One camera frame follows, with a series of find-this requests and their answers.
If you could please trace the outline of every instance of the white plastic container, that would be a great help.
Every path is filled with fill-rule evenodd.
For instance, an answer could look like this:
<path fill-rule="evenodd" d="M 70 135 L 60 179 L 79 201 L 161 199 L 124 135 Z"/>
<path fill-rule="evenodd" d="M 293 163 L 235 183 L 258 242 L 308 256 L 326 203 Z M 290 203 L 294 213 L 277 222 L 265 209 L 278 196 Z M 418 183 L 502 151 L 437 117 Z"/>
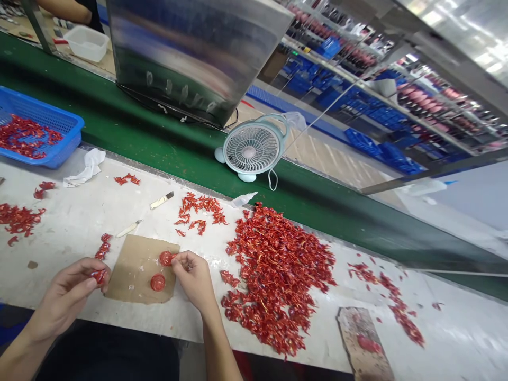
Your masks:
<path fill-rule="evenodd" d="M 245 204 L 248 204 L 249 201 L 257 194 L 258 194 L 257 192 L 254 192 L 254 193 L 247 193 L 246 195 L 238 196 L 237 198 L 235 198 L 234 200 L 231 201 L 231 205 L 233 205 L 236 208 L 242 207 Z"/>
<path fill-rule="evenodd" d="M 105 34 L 84 25 L 75 26 L 63 39 L 69 43 L 74 55 L 93 62 L 102 60 L 110 40 Z"/>

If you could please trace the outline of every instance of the cardboard piece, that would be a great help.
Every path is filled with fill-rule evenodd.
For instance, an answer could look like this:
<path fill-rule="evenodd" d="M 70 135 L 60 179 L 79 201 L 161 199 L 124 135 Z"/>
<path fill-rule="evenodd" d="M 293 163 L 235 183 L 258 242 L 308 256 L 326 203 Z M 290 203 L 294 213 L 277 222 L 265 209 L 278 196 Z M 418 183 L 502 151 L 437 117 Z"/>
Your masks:
<path fill-rule="evenodd" d="M 128 234 L 116 261 L 105 296 L 123 302 L 164 303 L 173 296 L 176 277 L 171 266 L 159 263 L 160 253 L 180 252 L 180 246 L 166 241 Z M 152 276 L 162 273 L 166 285 L 156 292 L 150 287 Z"/>
<path fill-rule="evenodd" d="M 392 368 L 386 358 L 369 310 L 356 307 L 341 308 L 337 321 L 355 381 L 394 381 Z M 359 335 L 379 344 L 381 353 L 363 349 L 358 343 Z"/>
<path fill-rule="evenodd" d="M 30 37 L 26 36 L 26 35 L 22 36 L 22 35 L 20 35 L 20 33 L 21 34 L 26 33 L 26 34 L 30 35 Z M 9 34 L 12 34 L 13 36 L 16 36 L 22 40 L 40 43 L 39 38 L 35 34 L 34 30 L 26 28 L 22 25 L 18 25 L 16 28 L 10 29 Z"/>

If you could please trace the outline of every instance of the white tissue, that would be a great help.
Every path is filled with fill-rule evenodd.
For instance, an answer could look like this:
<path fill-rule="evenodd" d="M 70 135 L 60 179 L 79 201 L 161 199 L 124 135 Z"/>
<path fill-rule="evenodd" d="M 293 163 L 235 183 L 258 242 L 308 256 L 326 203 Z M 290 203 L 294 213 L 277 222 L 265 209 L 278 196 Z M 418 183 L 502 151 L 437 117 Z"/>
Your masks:
<path fill-rule="evenodd" d="M 85 155 L 85 169 L 83 172 L 77 176 L 65 177 L 63 181 L 63 187 L 74 188 L 90 180 L 92 176 L 97 175 L 101 171 L 99 164 L 102 163 L 105 158 L 106 152 L 99 151 L 97 148 L 94 148 L 92 151 L 88 152 Z"/>

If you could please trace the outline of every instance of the fan cord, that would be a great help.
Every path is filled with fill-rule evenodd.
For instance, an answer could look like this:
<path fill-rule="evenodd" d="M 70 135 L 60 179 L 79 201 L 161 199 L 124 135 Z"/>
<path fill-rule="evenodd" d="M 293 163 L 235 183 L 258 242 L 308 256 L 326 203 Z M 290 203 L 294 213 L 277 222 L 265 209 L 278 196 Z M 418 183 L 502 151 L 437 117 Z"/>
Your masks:
<path fill-rule="evenodd" d="M 297 136 L 297 137 L 295 137 L 295 140 L 293 140 L 293 141 L 291 142 L 291 144 L 287 146 L 287 148 L 286 148 L 286 149 L 284 150 L 284 152 L 282 153 L 282 156 L 283 156 L 283 155 L 287 152 L 287 150 L 288 150 L 289 148 L 291 148 L 291 146 L 292 146 L 292 145 L 296 142 L 296 140 L 297 140 L 297 139 L 298 139 L 298 138 L 299 138 L 299 137 L 300 137 L 303 133 L 305 133 L 305 132 L 306 132 L 306 131 L 310 128 L 310 127 L 312 127 L 312 126 L 314 125 L 314 123 L 315 123 L 315 122 L 317 122 L 319 119 L 321 119 L 321 118 L 322 118 L 322 116 L 323 116 L 324 114 L 326 114 L 326 113 L 328 112 L 328 110 L 329 110 L 329 109 L 331 109 L 331 108 L 332 108 L 332 106 L 333 106 L 335 103 L 337 103 L 337 101 L 338 101 L 340 98 L 342 98 L 342 97 L 343 97 L 343 96 L 344 96 L 344 95 L 345 95 L 348 91 L 350 91 L 350 90 L 351 90 L 351 89 L 352 89 L 352 88 L 353 88 L 353 87 L 354 87 L 354 86 L 355 86 L 358 82 L 360 82 L 360 81 L 362 80 L 362 78 L 365 78 L 365 74 L 364 74 L 363 76 L 361 76 L 361 77 L 357 78 L 357 79 L 356 79 L 356 80 L 355 80 L 355 81 L 351 84 L 351 86 L 349 86 L 346 90 L 344 90 L 344 91 L 342 92 L 342 94 L 340 94 L 340 95 L 337 97 L 337 99 L 336 99 L 335 101 L 333 101 L 333 102 L 332 102 L 332 104 L 331 104 L 330 106 L 328 106 L 328 108 L 327 108 L 325 111 L 323 111 L 323 112 L 321 113 L 321 115 L 320 115 L 320 116 L 318 116 L 318 117 L 317 117 L 317 118 L 316 118 L 316 119 L 315 119 L 315 120 L 314 120 L 311 124 L 309 124 L 309 125 L 308 125 L 308 126 L 307 126 L 307 127 L 306 127 L 303 131 L 302 131 L 302 132 L 300 132 L 300 133 L 298 134 L 298 136 Z"/>
<path fill-rule="evenodd" d="M 271 174 L 272 172 L 273 172 L 273 173 L 274 173 L 274 175 L 275 175 L 275 187 L 274 187 L 274 188 L 272 188 L 272 187 L 271 187 L 271 178 L 270 178 L 270 174 Z M 268 184 L 270 185 L 270 190 L 271 190 L 272 192 L 274 192 L 274 191 L 277 189 L 277 184 L 278 184 L 278 183 L 279 183 L 279 178 L 278 178 L 277 174 L 275 173 L 275 171 L 274 171 L 273 169 L 271 169 L 271 168 L 270 168 L 270 171 L 268 171 Z"/>

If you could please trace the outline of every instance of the white fan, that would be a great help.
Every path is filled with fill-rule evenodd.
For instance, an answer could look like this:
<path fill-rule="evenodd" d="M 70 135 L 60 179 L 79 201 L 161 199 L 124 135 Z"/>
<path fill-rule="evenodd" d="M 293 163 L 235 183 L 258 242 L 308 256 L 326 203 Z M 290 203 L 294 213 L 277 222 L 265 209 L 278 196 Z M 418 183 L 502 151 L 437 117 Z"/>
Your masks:
<path fill-rule="evenodd" d="M 281 121 L 286 128 L 285 134 L 282 135 L 280 129 L 267 119 Z M 256 180 L 257 174 L 271 170 L 277 164 L 284 151 L 288 132 L 286 118 L 278 114 L 243 122 L 231 130 L 224 146 L 215 150 L 215 158 L 227 163 L 240 179 L 250 183 Z"/>

